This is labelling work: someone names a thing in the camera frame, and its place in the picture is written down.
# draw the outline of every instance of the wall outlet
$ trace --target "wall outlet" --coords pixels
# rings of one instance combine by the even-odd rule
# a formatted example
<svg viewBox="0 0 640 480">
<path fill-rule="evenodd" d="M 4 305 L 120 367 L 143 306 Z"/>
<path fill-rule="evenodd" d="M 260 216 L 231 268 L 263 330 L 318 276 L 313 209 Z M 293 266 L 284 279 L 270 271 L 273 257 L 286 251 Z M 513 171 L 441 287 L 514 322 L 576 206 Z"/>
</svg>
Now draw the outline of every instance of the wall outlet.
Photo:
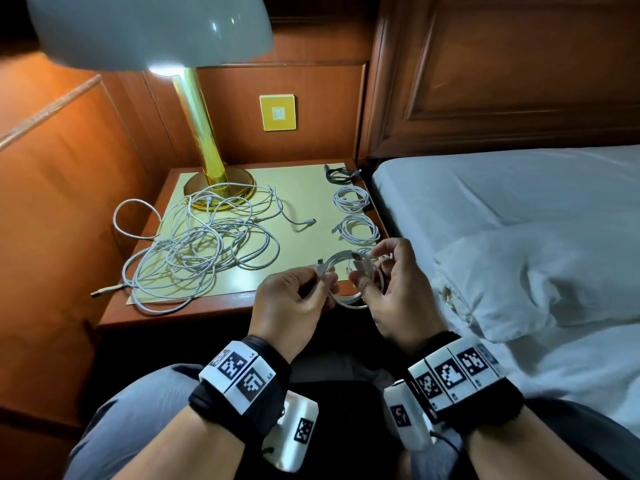
<svg viewBox="0 0 640 480">
<path fill-rule="evenodd" d="M 296 97 L 293 94 L 260 96 L 262 125 L 265 131 L 294 130 L 296 126 Z"/>
</svg>

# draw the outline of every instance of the brass lamp base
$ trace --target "brass lamp base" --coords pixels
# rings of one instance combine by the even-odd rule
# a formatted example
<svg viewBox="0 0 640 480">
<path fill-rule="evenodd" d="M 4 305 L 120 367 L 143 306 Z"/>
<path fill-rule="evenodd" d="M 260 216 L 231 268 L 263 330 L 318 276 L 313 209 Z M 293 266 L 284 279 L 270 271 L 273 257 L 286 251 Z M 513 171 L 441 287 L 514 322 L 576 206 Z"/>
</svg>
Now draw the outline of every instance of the brass lamp base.
<svg viewBox="0 0 640 480">
<path fill-rule="evenodd" d="M 225 167 L 225 172 L 227 173 L 227 179 L 229 181 L 228 186 L 219 187 L 215 189 L 215 193 L 219 195 L 223 195 L 226 198 L 229 197 L 243 197 L 247 200 L 253 197 L 256 192 L 255 187 L 243 187 L 235 184 L 243 184 L 243 185 L 255 185 L 255 180 L 251 173 L 247 172 L 242 168 L 238 168 L 235 166 Z M 197 172 L 193 177 L 189 179 L 189 181 L 184 185 L 184 194 L 191 195 L 192 193 L 199 192 L 204 188 L 208 187 L 209 183 L 207 181 L 207 177 L 205 177 L 203 172 Z M 213 199 L 211 204 L 209 205 L 209 209 L 214 209 L 220 203 L 219 199 Z M 197 202 L 192 206 L 194 209 L 206 210 L 207 203 L 206 202 Z M 231 209 L 231 205 L 224 204 L 219 207 L 219 210 Z"/>
</svg>

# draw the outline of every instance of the wooden headboard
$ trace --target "wooden headboard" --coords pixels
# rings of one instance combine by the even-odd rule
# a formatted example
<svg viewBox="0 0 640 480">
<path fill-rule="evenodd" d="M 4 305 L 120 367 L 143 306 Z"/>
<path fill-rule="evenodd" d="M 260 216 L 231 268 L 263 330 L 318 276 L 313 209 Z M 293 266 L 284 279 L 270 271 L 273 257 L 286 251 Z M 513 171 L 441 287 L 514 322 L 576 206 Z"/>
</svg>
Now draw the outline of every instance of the wooden headboard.
<svg viewBox="0 0 640 480">
<path fill-rule="evenodd" d="M 358 158 L 640 142 L 640 0 L 381 0 Z"/>
</svg>

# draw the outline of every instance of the white pillow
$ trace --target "white pillow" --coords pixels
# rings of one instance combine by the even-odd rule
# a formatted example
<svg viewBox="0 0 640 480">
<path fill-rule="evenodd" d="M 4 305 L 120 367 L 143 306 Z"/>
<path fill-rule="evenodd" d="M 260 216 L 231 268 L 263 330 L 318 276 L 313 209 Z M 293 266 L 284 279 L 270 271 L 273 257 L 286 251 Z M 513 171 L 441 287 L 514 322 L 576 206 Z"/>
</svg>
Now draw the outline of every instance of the white pillow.
<svg viewBox="0 0 640 480">
<path fill-rule="evenodd" d="M 481 232 L 434 259 L 434 291 L 492 342 L 640 317 L 640 211 Z"/>
</svg>

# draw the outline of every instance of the nightstand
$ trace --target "nightstand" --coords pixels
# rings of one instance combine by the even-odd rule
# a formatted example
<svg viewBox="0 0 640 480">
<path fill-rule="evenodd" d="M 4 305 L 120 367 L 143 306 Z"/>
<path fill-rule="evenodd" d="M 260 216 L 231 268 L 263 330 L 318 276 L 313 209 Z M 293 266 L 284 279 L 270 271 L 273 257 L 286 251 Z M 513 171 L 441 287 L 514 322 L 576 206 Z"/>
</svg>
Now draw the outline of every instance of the nightstand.
<svg viewBox="0 0 640 480">
<path fill-rule="evenodd" d="M 308 165 L 322 165 L 322 164 L 341 164 L 346 167 L 353 167 L 352 163 L 345 163 L 341 160 L 327 160 L 327 161 L 299 161 L 299 162 L 288 162 L 288 163 L 273 163 L 273 164 L 256 164 L 256 165 L 243 165 L 242 168 L 245 169 L 260 169 L 260 168 L 286 168 L 292 166 L 308 166 Z M 167 205 L 171 199 L 172 194 L 174 193 L 174 189 L 176 188 L 176 184 L 180 179 L 180 175 L 183 173 L 192 173 L 198 171 L 198 168 L 177 168 L 172 169 L 169 172 L 169 176 L 167 177 L 163 189 L 160 192 L 160 195 L 156 201 L 156 209 L 163 214 L 167 208 Z M 318 178 L 324 179 L 324 173 L 320 173 Z M 364 181 L 357 177 L 355 185 L 366 188 Z M 331 201 L 327 202 L 327 205 L 333 205 Z M 366 215 L 370 217 L 373 222 L 379 227 L 382 239 L 387 237 L 387 232 L 385 230 L 382 221 L 380 220 L 380 216 L 378 215 L 375 206 L 371 204 L 368 208 L 365 209 Z M 143 231 L 142 235 L 153 235 L 156 233 L 158 229 L 158 221 L 155 216 L 151 215 L 147 221 L 147 225 Z M 310 228 L 306 232 L 313 232 L 313 228 Z M 151 245 L 150 241 L 139 241 L 136 245 L 134 252 L 138 252 L 146 247 Z M 295 266 L 304 266 L 308 264 L 312 264 L 318 257 L 322 256 L 309 256 L 307 262 L 299 262 L 295 263 Z M 352 284 L 348 281 L 341 281 L 340 284 L 340 293 L 341 294 L 352 294 L 354 288 Z M 119 290 L 113 294 L 111 300 L 105 310 L 102 319 L 98 325 L 100 330 L 118 328 L 118 327 L 127 327 L 127 326 L 137 326 L 137 325 L 146 325 L 146 324 L 156 324 L 156 323 L 167 323 L 167 322 L 177 322 L 183 321 L 185 319 L 198 319 L 198 318 L 208 318 L 215 319 L 219 317 L 224 317 L 226 315 L 234 315 L 234 314 L 249 314 L 251 312 L 253 306 L 253 299 L 255 297 L 255 291 L 247 291 L 247 292 L 234 292 L 228 294 L 219 294 L 215 296 L 204 296 L 201 298 L 197 298 L 192 301 L 188 306 L 181 309 L 178 312 L 172 313 L 170 315 L 145 315 L 140 313 L 140 311 L 133 305 L 128 305 L 127 300 L 129 298 L 129 290 Z M 156 308 L 162 309 L 163 306 L 170 308 L 171 305 L 163 305 L 161 303 L 156 303 Z"/>
</svg>

